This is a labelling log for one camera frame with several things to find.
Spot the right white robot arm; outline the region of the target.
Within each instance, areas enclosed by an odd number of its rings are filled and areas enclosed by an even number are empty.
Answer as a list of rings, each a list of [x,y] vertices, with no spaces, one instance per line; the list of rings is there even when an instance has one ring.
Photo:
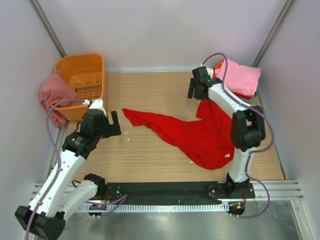
[[[266,137],[263,110],[260,106],[247,105],[220,79],[211,78],[205,66],[193,69],[192,75],[187,97],[214,102],[231,118],[234,155],[225,187],[231,198],[240,198],[249,188],[252,156]]]

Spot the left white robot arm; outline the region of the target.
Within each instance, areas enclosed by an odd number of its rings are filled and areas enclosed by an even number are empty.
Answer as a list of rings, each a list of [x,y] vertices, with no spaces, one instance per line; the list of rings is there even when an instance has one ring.
[[[57,163],[38,194],[27,206],[20,205],[15,211],[26,239],[30,234],[44,240],[58,239],[70,216],[83,203],[107,193],[105,179],[93,173],[87,174],[71,193],[65,191],[98,142],[121,135],[117,112],[112,111],[111,117],[113,123],[102,110],[89,109],[76,130],[65,138]]]

